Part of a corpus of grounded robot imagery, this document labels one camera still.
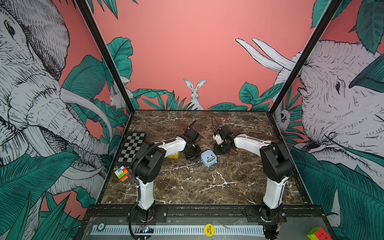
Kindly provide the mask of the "yellow alarm clock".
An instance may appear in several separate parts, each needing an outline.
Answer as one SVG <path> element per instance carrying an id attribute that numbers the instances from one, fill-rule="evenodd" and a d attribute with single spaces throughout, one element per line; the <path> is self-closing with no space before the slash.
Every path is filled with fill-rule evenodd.
<path id="1" fill-rule="evenodd" d="M 170 158 L 170 159 L 178 159 L 179 157 L 180 157 L 180 152 L 175 152 L 167 156 L 167 158 Z"/>

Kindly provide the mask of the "blue alarm clock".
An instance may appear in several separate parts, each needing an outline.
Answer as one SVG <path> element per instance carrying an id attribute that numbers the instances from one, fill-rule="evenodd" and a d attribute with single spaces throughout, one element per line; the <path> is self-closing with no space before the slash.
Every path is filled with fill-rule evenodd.
<path id="1" fill-rule="evenodd" d="M 205 166 L 210 167 L 217 162 L 217 156 L 212 150 L 206 150 L 201 153 L 201 161 Z"/>

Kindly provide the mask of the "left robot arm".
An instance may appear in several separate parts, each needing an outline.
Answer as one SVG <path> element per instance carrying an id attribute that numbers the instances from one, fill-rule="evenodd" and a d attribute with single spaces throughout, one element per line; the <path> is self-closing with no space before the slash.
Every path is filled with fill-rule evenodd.
<path id="1" fill-rule="evenodd" d="M 138 208 L 147 211 L 154 205 L 154 180 L 164 159 L 176 152 L 183 153 L 186 159 L 195 159 L 200 157 L 202 150 L 191 139 L 180 136 L 158 143 L 143 142 L 130 165 L 138 188 Z"/>

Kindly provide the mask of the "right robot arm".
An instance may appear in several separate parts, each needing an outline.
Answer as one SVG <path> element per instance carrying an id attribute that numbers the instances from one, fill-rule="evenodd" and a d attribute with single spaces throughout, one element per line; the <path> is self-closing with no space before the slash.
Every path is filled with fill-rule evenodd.
<path id="1" fill-rule="evenodd" d="M 294 170 L 288 149 L 285 145 L 273 141 L 252 138 L 246 134 L 227 137 L 216 133 L 214 150 L 217 155 L 228 153 L 231 149 L 243 149 L 261 157 L 264 173 L 267 176 L 267 187 L 263 204 L 275 210 L 282 204 L 285 185 Z"/>

